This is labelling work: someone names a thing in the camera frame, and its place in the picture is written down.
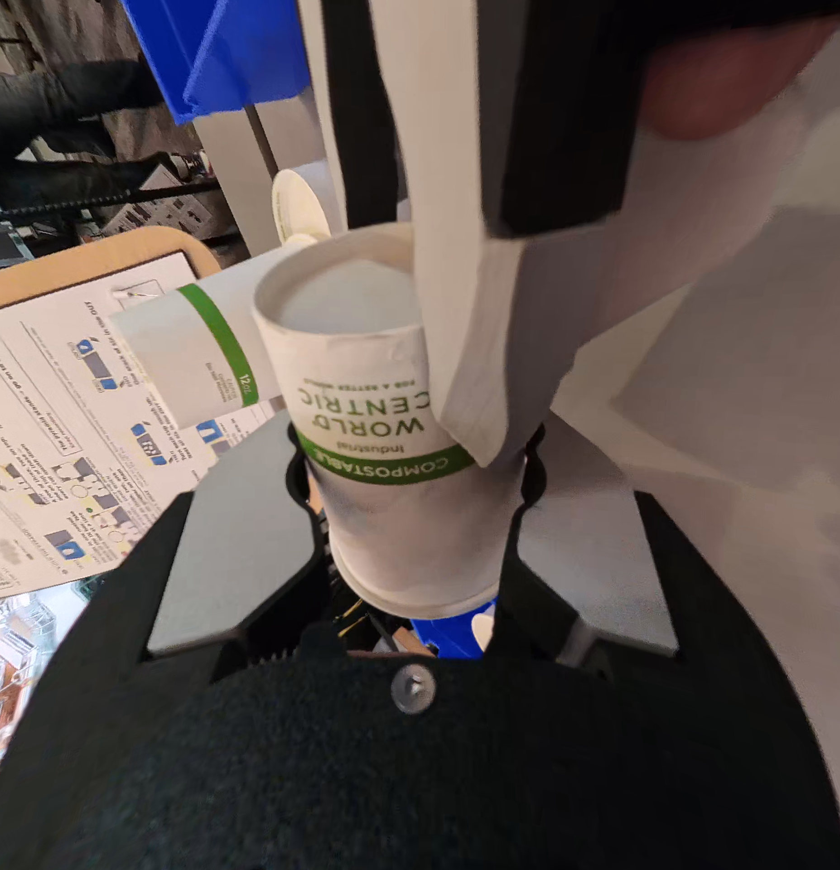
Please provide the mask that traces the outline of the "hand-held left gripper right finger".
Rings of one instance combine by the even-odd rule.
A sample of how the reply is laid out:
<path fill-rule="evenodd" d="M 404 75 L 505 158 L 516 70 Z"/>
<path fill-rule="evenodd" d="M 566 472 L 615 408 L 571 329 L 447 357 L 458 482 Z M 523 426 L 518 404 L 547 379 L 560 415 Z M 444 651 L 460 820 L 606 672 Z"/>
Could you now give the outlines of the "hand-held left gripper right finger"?
<path fill-rule="evenodd" d="M 636 495 L 619 468 L 557 416 L 526 449 L 502 562 L 498 644 L 580 665 L 598 642 L 673 658 L 678 640 Z"/>

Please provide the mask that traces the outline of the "white paper cup green band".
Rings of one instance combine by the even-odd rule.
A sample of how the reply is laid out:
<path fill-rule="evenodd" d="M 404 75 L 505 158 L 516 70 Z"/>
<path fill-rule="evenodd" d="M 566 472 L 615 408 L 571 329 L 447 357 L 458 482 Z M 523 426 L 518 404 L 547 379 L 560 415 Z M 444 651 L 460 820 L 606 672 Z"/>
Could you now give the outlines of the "white paper cup green band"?
<path fill-rule="evenodd" d="M 389 614 L 435 619 L 496 596 L 525 460 L 482 468 L 437 422 L 413 248 L 408 223 L 304 247 L 253 315 L 339 572 Z"/>
<path fill-rule="evenodd" d="M 322 241 L 331 237 L 321 200 L 295 169 L 281 169 L 271 187 L 271 209 L 281 245 L 302 238 Z"/>
<path fill-rule="evenodd" d="M 275 266 L 316 242 L 295 235 L 112 318 L 180 429 L 259 405 L 284 408 L 254 319 L 254 296 Z"/>

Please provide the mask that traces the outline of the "person's right hand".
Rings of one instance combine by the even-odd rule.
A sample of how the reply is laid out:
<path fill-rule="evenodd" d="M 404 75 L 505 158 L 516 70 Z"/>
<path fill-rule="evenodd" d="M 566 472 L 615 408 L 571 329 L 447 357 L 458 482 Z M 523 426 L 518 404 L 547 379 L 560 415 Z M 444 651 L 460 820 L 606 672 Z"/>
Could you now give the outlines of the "person's right hand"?
<path fill-rule="evenodd" d="M 674 141 L 720 136 L 760 114 L 840 30 L 840 16 L 718 30 L 656 50 L 639 124 Z"/>

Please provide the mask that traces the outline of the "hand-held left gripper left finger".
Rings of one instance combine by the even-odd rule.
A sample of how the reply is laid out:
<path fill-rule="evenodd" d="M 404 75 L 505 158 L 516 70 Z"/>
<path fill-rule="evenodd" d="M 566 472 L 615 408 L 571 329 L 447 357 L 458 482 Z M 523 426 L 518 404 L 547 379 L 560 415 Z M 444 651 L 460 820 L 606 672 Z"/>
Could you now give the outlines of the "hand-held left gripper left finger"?
<path fill-rule="evenodd" d="M 254 656 L 280 652 L 326 607 L 326 538 L 289 426 L 275 415 L 197 485 L 148 639 L 153 657 L 231 641 Z"/>

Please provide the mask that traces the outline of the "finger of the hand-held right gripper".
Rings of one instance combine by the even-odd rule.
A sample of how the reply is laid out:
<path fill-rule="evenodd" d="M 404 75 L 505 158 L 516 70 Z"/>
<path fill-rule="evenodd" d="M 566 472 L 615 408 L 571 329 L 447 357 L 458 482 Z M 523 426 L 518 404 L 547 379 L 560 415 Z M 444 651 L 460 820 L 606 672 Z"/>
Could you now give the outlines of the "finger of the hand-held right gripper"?
<path fill-rule="evenodd" d="M 338 209 L 347 230 L 396 221 L 397 139 L 369 3 L 297 3 Z"/>
<path fill-rule="evenodd" d="M 376 2 L 376 48 L 412 208 L 434 417 L 482 468 L 544 421 L 585 337 L 598 227 L 563 229 L 557 109 L 533 2 Z"/>

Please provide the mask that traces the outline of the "printed paper sheet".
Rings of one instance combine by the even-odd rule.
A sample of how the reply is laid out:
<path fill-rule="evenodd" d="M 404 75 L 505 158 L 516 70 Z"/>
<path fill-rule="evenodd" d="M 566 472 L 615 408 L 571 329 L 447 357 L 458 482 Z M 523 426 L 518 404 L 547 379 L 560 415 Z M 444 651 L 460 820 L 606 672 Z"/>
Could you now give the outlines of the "printed paper sheet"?
<path fill-rule="evenodd" d="M 178 189 L 216 178 L 203 151 L 190 155 L 157 154 L 148 158 L 148 164 L 151 172 L 141 183 L 141 192 Z M 175 193 L 148 202 L 95 210 L 93 219 L 78 223 L 77 230 L 82 242 L 93 242 L 148 226 L 166 226 L 208 240 L 216 234 L 218 218 L 204 204 L 202 194 Z"/>

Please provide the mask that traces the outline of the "wooden instruction board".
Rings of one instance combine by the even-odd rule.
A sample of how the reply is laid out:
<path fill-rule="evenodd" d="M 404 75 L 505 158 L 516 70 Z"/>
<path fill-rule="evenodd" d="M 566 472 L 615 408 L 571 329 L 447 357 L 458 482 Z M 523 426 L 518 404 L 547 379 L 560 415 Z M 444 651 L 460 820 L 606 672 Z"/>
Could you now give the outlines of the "wooden instruction board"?
<path fill-rule="evenodd" d="M 111 324 L 220 270 L 194 237 L 150 227 L 0 271 L 0 599 L 119 566 L 275 415 L 178 429 Z"/>

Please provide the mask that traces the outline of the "black office chair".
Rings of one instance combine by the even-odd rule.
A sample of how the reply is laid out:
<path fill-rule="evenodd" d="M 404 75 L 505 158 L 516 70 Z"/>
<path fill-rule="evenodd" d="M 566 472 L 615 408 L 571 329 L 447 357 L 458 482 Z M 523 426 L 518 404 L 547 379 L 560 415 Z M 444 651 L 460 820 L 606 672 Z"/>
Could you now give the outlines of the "black office chair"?
<path fill-rule="evenodd" d="M 139 60 L 72 63 L 57 71 L 0 73 L 0 164 L 30 142 L 77 121 L 164 102 L 149 66 Z"/>

